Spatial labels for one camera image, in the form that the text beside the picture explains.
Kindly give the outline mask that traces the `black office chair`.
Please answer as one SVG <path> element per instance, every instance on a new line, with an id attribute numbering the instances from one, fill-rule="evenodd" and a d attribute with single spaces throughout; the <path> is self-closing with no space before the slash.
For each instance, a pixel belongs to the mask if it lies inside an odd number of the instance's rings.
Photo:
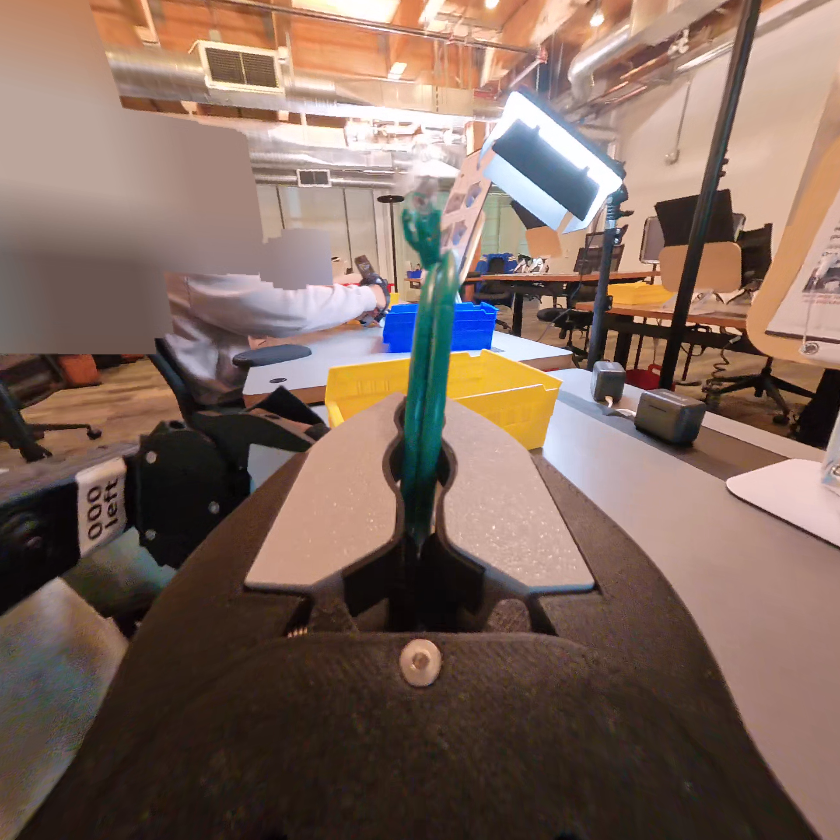
<path id="1" fill-rule="evenodd" d="M 193 427 L 195 425 L 194 419 L 199 413 L 241 414 L 252 411 L 245 407 L 243 400 L 223 403 L 222 405 L 209 405 L 198 401 L 188 388 L 183 372 L 165 341 L 156 339 L 154 346 L 156 353 L 149 356 L 150 361 L 172 390 L 187 426 Z M 306 346 L 282 344 L 238 353 L 234 356 L 233 363 L 240 371 L 247 373 L 254 368 L 296 361 L 309 355 L 311 355 L 311 351 Z M 283 380 L 278 380 L 276 382 L 278 387 L 257 402 L 253 409 L 263 412 L 265 415 L 272 415 L 286 421 L 302 424 L 304 427 L 314 427 L 316 431 L 308 433 L 308 435 L 318 439 L 325 434 L 328 429 L 327 424 L 310 406 L 285 388 L 283 382 Z"/>

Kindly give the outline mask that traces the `black floor lamp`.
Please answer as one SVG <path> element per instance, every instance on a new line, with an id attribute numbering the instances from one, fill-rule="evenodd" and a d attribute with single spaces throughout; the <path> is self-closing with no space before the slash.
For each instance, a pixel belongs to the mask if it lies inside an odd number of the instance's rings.
<path id="1" fill-rule="evenodd" d="M 679 350 L 686 331 L 690 303 L 697 283 L 703 247 L 707 242 L 715 194 L 726 160 L 732 125 L 736 117 L 754 34 L 760 18 L 761 4 L 761 1 L 746 1 L 743 3 L 742 15 L 732 46 L 726 83 L 721 95 L 720 108 L 710 142 L 696 210 L 692 218 L 686 257 L 679 278 L 675 307 L 670 320 L 669 335 L 661 364 L 659 387 L 667 391 L 670 391 L 675 383 Z"/>

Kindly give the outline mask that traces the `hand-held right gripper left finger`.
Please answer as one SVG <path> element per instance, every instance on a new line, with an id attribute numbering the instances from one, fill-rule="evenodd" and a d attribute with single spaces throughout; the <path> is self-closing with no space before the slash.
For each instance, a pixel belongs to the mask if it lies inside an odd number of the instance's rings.
<path id="1" fill-rule="evenodd" d="M 404 505 L 392 472 L 403 403 L 389 395 L 309 449 L 246 590 L 340 599 L 352 616 L 392 596 L 403 575 Z"/>

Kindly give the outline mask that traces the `black power adapter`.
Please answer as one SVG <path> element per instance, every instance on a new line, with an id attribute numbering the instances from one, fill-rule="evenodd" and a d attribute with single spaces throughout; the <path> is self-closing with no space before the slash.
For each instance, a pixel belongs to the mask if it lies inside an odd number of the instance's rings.
<path id="1" fill-rule="evenodd" d="M 694 444 L 707 405 L 693 397 L 667 389 L 644 391 L 635 410 L 635 428 L 679 447 Z"/>

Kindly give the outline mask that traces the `wooden-edged background table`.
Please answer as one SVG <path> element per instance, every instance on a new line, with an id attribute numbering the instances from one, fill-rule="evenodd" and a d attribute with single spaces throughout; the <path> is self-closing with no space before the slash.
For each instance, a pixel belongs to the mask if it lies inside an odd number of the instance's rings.
<path id="1" fill-rule="evenodd" d="M 665 308 L 664 305 L 659 307 L 650 307 L 650 306 L 635 306 L 635 305 L 623 305 L 618 303 L 613 303 L 610 306 L 606 313 L 612 316 L 617 317 L 624 317 L 624 318 L 633 318 L 633 319 L 648 319 L 648 320 L 655 320 L 655 321 L 666 321 L 671 322 L 674 313 L 671 310 Z M 712 312 L 701 312 L 701 313 L 693 313 L 690 312 L 686 316 L 686 323 L 687 324 L 696 324 L 699 326 L 710 326 L 710 327 L 719 327 L 722 329 L 732 329 L 746 332 L 747 329 L 747 317 L 746 314 L 740 312 L 729 312 L 729 311 L 712 311 Z"/>

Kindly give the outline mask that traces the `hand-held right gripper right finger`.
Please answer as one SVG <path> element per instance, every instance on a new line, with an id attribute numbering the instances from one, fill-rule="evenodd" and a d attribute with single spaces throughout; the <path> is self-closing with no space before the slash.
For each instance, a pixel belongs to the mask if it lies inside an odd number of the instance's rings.
<path id="1" fill-rule="evenodd" d="M 436 499 L 436 575 L 466 618 L 502 601 L 531 613 L 544 596 L 589 595 L 594 574 L 530 452 L 508 432 L 447 400 Z"/>

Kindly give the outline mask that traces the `white side table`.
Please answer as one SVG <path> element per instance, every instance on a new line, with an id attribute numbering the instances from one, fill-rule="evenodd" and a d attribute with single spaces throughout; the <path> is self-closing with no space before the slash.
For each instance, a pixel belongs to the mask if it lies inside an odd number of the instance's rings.
<path id="1" fill-rule="evenodd" d="M 297 360 L 256 367 L 247 373 L 244 399 L 254 406 L 264 395 L 282 385 L 304 403 L 323 403 L 329 371 L 336 366 L 402 360 L 409 353 L 390 353 L 382 341 L 382 326 L 364 327 L 357 322 L 336 329 L 313 332 L 289 339 L 268 339 L 263 347 L 285 344 L 308 347 L 310 354 Z M 514 361 L 541 371 L 574 367 L 570 350 L 496 331 L 491 349 Z"/>

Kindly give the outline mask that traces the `blue plastic bin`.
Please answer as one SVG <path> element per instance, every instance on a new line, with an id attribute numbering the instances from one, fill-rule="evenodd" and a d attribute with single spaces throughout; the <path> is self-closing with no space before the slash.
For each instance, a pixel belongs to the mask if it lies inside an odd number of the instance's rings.
<path id="1" fill-rule="evenodd" d="M 416 327 L 417 303 L 394 306 L 384 319 L 382 341 L 390 353 L 410 353 Z M 451 340 L 451 351 L 489 350 L 497 324 L 497 310 L 481 302 L 457 302 Z"/>

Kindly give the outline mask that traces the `slim floor lamp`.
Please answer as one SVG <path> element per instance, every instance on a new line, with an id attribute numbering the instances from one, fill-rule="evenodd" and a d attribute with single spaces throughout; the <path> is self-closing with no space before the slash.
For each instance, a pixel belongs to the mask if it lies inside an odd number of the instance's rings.
<path id="1" fill-rule="evenodd" d="M 396 253 L 396 213 L 395 208 L 401 205 L 404 202 L 404 196 L 401 194 L 393 193 L 393 192 L 385 192 L 382 195 L 376 197 L 376 202 L 382 205 L 387 210 L 387 217 L 388 217 L 388 231 L 390 235 L 390 244 L 391 244 L 391 276 L 390 280 L 393 284 L 394 291 L 398 292 L 400 277 L 399 271 L 397 266 L 397 253 Z"/>

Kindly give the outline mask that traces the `black tripod stand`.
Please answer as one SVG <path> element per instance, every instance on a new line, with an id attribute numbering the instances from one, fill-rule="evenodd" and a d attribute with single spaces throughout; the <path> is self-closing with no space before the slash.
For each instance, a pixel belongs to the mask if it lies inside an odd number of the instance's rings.
<path id="1" fill-rule="evenodd" d="M 613 251 L 616 242 L 623 236 L 623 230 L 619 227 L 618 222 L 622 217 L 631 216 L 634 213 L 634 211 L 622 210 L 622 205 L 627 198 L 628 190 L 624 183 L 613 194 L 609 195 L 605 203 L 602 257 L 593 301 L 589 348 L 586 355 L 586 369 L 588 371 L 593 371 L 595 363 L 603 359 L 606 346 L 605 318 L 608 306 L 607 291 L 613 265 Z"/>

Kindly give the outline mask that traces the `yellow plastic bin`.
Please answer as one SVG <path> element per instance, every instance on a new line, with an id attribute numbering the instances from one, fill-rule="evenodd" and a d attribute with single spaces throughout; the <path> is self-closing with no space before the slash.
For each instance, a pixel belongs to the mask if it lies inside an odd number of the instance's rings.
<path id="1" fill-rule="evenodd" d="M 335 366 L 324 403 L 336 427 L 392 394 L 407 394 L 410 360 Z M 526 449 L 543 446 L 561 380 L 490 350 L 452 353 L 447 397 L 506 430 Z"/>
<path id="2" fill-rule="evenodd" d="M 612 304 L 618 307 L 641 307 L 658 309 L 670 300 L 674 293 L 658 283 L 647 283 L 644 280 L 624 283 L 611 283 L 607 288 L 607 295 L 612 298 Z"/>

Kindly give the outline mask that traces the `studio light panel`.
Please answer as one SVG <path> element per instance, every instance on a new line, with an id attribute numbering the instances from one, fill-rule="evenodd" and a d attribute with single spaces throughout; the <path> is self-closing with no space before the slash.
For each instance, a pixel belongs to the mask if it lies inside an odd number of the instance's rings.
<path id="1" fill-rule="evenodd" d="M 587 228 L 623 188 L 623 165 L 528 90 L 512 92 L 483 143 L 491 183 L 563 234 Z"/>

